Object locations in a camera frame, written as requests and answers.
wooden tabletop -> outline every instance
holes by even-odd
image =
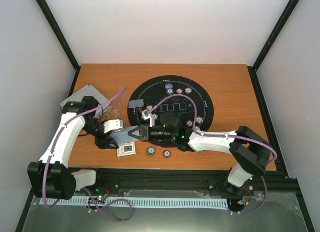
[[[244,64],[83,64],[74,92],[92,84],[106,98],[111,98],[127,87],[119,105],[119,117],[130,126],[127,116],[128,101],[133,91],[143,82],[161,75],[179,75],[194,80],[210,95],[214,117],[209,131],[225,132],[245,125],[267,139],[247,66]],[[116,150],[100,150],[94,137],[78,137],[69,159],[71,167],[144,168],[144,169],[207,169],[228,170],[236,164],[233,156],[215,152],[182,152],[170,148],[165,158],[163,148],[154,146],[156,153],[146,155],[148,142],[135,143],[135,156],[117,157]],[[274,163],[268,170],[275,170]]]

robotic arm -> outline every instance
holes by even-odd
[[[100,149],[117,149],[118,145],[110,137],[111,130],[121,130],[122,120],[99,122],[94,118],[95,112],[73,119],[74,116],[89,111],[98,106],[98,101],[92,96],[83,97],[81,102],[67,102],[62,109],[59,127],[46,152],[38,162],[31,162],[27,173],[36,197],[42,197],[42,183],[45,165],[51,157],[46,174],[46,197],[55,199],[70,199],[76,190],[91,186],[96,182],[94,170],[80,170],[74,173],[68,171],[68,161],[71,150],[79,132],[83,129],[94,136],[94,143]]]
[[[143,111],[142,116],[146,119],[150,118],[148,111]],[[249,143],[246,147],[245,140],[236,138],[237,136],[246,137],[270,146],[266,140],[248,127],[240,126],[236,131],[224,133],[203,132],[199,128],[193,130],[183,126],[179,118],[171,112],[162,114],[160,122],[162,126],[153,126],[154,123],[150,122],[150,125],[141,125],[129,131],[128,134],[141,141],[171,140],[182,151],[211,150],[233,155],[237,165],[230,170],[227,181],[224,183],[224,191],[228,194],[236,194],[238,188],[251,177],[265,174],[271,152],[254,143]],[[136,136],[134,132],[138,130],[139,136]]]

black circular mat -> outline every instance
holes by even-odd
[[[148,106],[155,106],[170,94],[184,94],[190,97],[196,105],[197,123],[202,131],[207,131],[214,118],[214,106],[206,90],[195,81],[182,76],[158,76],[141,84],[131,95],[131,100],[143,99],[143,107],[128,108],[128,119],[132,126],[149,124],[141,117],[141,111]],[[155,111],[155,125],[161,125],[160,116],[166,111],[171,111],[181,120],[181,123],[192,127],[195,109],[191,102],[184,97],[175,96],[165,101]],[[163,147],[174,147],[171,141],[154,141],[155,145]]]

white enclosure wall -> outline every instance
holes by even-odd
[[[15,231],[74,70],[35,0],[0,1],[0,231]]]
[[[289,0],[47,0],[79,63],[252,65]]]
[[[258,70],[289,175],[320,231],[320,0],[300,0]]]

purple cable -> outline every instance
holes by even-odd
[[[50,149],[51,153],[53,153],[55,151],[55,147],[58,142],[59,136],[61,135],[62,131],[64,131],[64,129],[65,129],[65,127],[61,127],[60,130],[58,131],[58,133],[56,134],[54,141],[52,143],[51,149]]]
[[[167,96],[165,99],[163,99],[162,101],[160,101],[157,105],[155,105],[155,106],[150,110],[150,112],[153,112],[154,110],[156,110],[156,108],[157,108],[158,106],[160,106],[160,105],[161,105],[162,103],[164,103],[166,100],[168,100],[168,99],[170,99],[170,98],[172,98],[172,97],[175,97],[175,96],[185,97],[185,98],[187,98],[187,99],[192,103],[192,105],[193,105],[193,107],[194,107],[194,119],[193,119],[193,126],[192,126],[192,128],[193,128],[193,131],[194,131],[197,135],[200,135],[200,136],[204,135],[204,136],[209,136],[209,137],[221,137],[221,138],[226,137],[225,134],[219,135],[219,134],[210,134],[210,133],[205,133],[205,132],[203,132],[203,134],[202,134],[202,133],[198,132],[198,131],[196,130],[196,118],[197,118],[197,107],[196,107],[196,104],[195,104],[195,102],[194,102],[190,97],[188,97],[188,96],[186,96],[186,95],[183,95],[183,94],[173,94],[173,95],[171,95],[171,96]],[[273,162],[273,161],[275,161],[275,160],[277,159],[277,157],[278,157],[276,151],[275,151],[272,147],[268,146],[267,144],[265,144],[265,143],[263,143],[263,142],[260,142],[260,141],[254,140],[254,139],[250,139],[250,138],[247,138],[247,137],[244,137],[244,136],[228,135],[228,137],[230,137],[230,138],[236,138],[236,139],[241,139],[241,140],[245,140],[245,141],[248,141],[248,142],[253,142],[253,143],[255,143],[255,144],[258,144],[258,145],[263,146],[263,147],[267,148],[268,150],[270,150],[271,153],[272,153],[272,155],[273,155],[273,158],[268,161],[268,164],[271,163],[271,162]]]
[[[42,200],[43,200],[43,205],[44,205],[44,207],[46,207],[48,209],[54,207],[59,202],[59,199],[58,199],[51,206],[49,206],[47,204],[46,184],[47,184],[47,174],[48,174],[48,168],[49,168],[50,160],[51,160],[51,156],[48,156],[48,159],[47,159],[45,167],[44,167],[43,180],[42,180]]]
[[[112,221],[112,222],[122,222],[122,221],[128,220],[128,219],[132,216],[132,214],[133,214],[133,208],[132,208],[132,205],[130,204],[130,202],[129,202],[128,200],[125,200],[125,199],[117,199],[117,200],[111,201],[110,203],[108,203],[107,205],[103,206],[102,208],[99,208],[99,206],[96,204],[96,201],[95,201],[95,199],[93,198],[93,196],[92,196],[92,194],[90,193],[90,191],[89,191],[87,188],[82,188],[82,189],[85,190],[85,191],[88,193],[89,197],[91,198],[91,202],[95,205],[96,209],[100,212],[100,214],[102,214],[102,215],[103,215],[104,217],[106,217],[108,220],[110,220],[110,221]],[[129,215],[128,215],[127,217],[125,217],[125,218],[123,218],[123,219],[120,219],[120,220],[116,220],[116,219],[111,218],[111,217],[109,217],[109,216],[107,216],[107,215],[105,215],[105,214],[103,213],[102,210],[104,210],[105,208],[109,207],[110,205],[112,205],[112,204],[114,204],[114,203],[116,203],[116,202],[118,202],[118,201],[126,202],[126,203],[128,204],[128,206],[130,207],[130,213],[129,213]]]
[[[264,185],[264,199],[263,199],[262,203],[257,208],[253,209],[252,211],[240,212],[239,215],[248,215],[248,214],[251,214],[253,212],[256,212],[257,210],[261,209],[261,207],[264,206],[264,204],[266,203],[267,196],[268,196],[267,185],[266,185],[265,179],[262,176],[261,176],[261,179],[262,179],[262,182],[263,182],[263,185]]]
[[[195,102],[194,102],[190,97],[188,97],[188,96],[186,96],[186,95],[183,95],[183,94],[173,94],[173,95],[171,95],[171,96],[167,96],[165,99],[163,99],[162,101],[160,101],[157,105],[155,105],[155,106],[150,110],[150,112],[153,112],[153,111],[156,110],[157,107],[160,106],[162,103],[164,103],[164,102],[167,101],[168,99],[170,99],[170,98],[172,98],[172,97],[175,97],[175,96],[185,97],[186,99],[188,99],[188,100],[192,103],[192,105],[193,105],[193,107],[194,107],[193,127],[195,127],[195,126],[196,126],[196,119],[197,119],[197,106],[196,106]]]
[[[70,120],[68,120],[64,125],[67,126],[71,121],[73,121],[75,118],[78,118],[80,116],[83,116],[83,115],[87,115],[91,112],[94,112],[94,111],[97,111],[98,109],[110,104],[116,97],[118,97],[119,95],[123,94],[125,92],[125,90],[127,89],[127,87],[123,88],[120,92],[118,92],[115,96],[113,96],[110,100],[106,101],[104,104],[100,105],[100,106],[97,106],[95,107],[94,109],[91,109],[89,111],[85,111],[83,113],[80,113],[76,116],[73,116]]]

